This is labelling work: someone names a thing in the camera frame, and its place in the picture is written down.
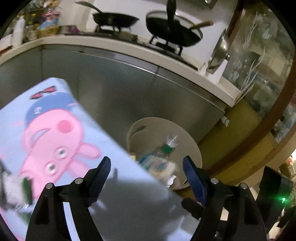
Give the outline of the clear plastic water bottle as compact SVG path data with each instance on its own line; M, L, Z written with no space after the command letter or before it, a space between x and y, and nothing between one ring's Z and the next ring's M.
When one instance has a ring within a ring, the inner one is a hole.
M166 142L155 148L152 152L145 155L138 162L142 168L148 171L153 177L170 187L176 175L177 164L169 160L179 144L179 137L176 134L170 134L166 137Z

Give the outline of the white green carton box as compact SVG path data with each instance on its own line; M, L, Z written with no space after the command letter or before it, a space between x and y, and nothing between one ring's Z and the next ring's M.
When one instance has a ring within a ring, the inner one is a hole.
M1 208L18 210L32 204L32 182L27 178L3 173L1 177Z

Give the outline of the beige trash bin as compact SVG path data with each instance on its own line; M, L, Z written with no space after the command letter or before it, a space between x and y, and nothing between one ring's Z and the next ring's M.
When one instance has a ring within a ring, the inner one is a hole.
M126 147L144 168L173 190L189 187L182 168L185 156L202 167L202 155L194 139L182 127L164 118L136 121L127 132Z

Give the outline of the cartoon pig tablecloth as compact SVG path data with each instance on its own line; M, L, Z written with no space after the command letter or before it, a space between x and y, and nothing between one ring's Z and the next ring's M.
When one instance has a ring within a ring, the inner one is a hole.
M190 240L198 222L181 199L138 166L86 113L67 82L47 78L1 109L1 164L7 181L32 182L33 202L48 183L83 177L108 156L112 167L90 213L104 240Z

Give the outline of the grey base cabinets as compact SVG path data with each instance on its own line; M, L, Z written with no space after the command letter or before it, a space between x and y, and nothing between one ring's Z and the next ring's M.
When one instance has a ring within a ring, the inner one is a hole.
M74 97L121 146L131 125L165 118L200 141L226 104L180 75L124 54L73 45L43 45L1 64L1 106L44 79L67 82Z

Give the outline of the steel wok lid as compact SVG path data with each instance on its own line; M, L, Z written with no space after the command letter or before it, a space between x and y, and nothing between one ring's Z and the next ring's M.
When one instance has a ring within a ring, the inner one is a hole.
M228 61L230 59L230 55L228 54L229 48L229 38L227 37L226 29L224 29L208 61L208 73L214 74L224 60Z

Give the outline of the black gas stove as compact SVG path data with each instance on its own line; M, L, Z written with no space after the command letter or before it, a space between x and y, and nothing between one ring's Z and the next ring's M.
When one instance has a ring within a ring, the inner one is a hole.
M183 64L195 69L196 71L198 68L190 63L189 61L185 60L183 57L179 55L177 52L177 49L170 47L168 44L163 44L160 42L153 43L154 39L157 39L157 37L153 36L152 41L143 42L138 38L138 35L134 35L130 32L126 31L117 31L115 29L113 30L107 30L107 29L101 29L99 26L95 28L95 31L93 32L95 37L102 37L102 38L108 38L118 41L127 42L130 44L142 46L144 48L154 50L162 55L165 55L167 57L173 58L179 62L182 62Z

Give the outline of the black frying pan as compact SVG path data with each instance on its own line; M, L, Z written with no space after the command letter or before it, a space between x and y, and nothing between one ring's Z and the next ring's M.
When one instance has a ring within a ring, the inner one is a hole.
M93 20L98 26L116 27L118 29L130 28L139 18L127 14L102 12L99 8L86 1L76 1L76 4L94 9Z

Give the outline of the large cooking oil bottle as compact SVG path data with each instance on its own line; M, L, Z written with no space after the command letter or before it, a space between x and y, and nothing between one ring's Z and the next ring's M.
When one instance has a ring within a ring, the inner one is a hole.
M52 11L42 15L42 22L38 27L38 38L49 37L58 33L60 12Z

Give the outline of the white plastic jug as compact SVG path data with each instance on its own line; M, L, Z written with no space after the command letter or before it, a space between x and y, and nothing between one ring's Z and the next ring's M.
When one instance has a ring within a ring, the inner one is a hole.
M20 16L18 21L16 22L13 30L13 36L11 40L11 44L13 47L17 47L23 42L23 33L25 29L26 21L24 19L24 15Z

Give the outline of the black wok with lid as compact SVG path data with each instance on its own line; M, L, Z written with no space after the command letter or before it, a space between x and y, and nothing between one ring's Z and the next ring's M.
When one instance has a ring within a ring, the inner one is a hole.
M201 28L212 26L212 20L195 24L176 13L176 1L167 1L165 11L151 11L146 15L146 27L154 37L181 47L191 47L203 38Z

